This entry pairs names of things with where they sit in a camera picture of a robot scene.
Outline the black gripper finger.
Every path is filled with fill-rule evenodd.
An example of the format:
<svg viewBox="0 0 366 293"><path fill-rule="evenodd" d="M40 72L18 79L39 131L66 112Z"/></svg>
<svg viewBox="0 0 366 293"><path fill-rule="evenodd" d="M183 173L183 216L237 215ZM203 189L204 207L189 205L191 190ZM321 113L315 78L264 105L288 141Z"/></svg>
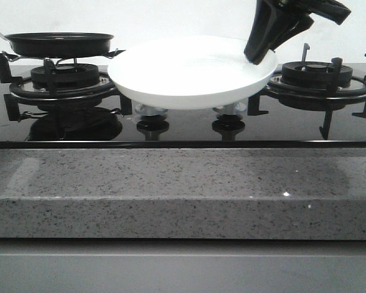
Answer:
<svg viewBox="0 0 366 293"><path fill-rule="evenodd" d="M256 40L259 42L256 64L261 63L269 50L274 51L287 40L308 30L313 23L313 19L306 15L293 19L272 18L266 23L260 23L256 36Z"/></svg>
<svg viewBox="0 0 366 293"><path fill-rule="evenodd" d="M285 13L280 1L257 1L256 14L244 54L250 62L261 62L285 32Z"/></svg>

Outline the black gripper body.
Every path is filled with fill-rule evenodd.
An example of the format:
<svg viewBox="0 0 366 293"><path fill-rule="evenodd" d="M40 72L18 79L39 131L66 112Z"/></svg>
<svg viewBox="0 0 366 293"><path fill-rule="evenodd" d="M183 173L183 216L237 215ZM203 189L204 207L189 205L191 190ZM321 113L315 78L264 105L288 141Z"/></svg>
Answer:
<svg viewBox="0 0 366 293"><path fill-rule="evenodd" d="M287 12L306 16L314 13L338 25L341 25L351 13L347 6L332 0L273 1L273 3L277 8Z"/></svg>

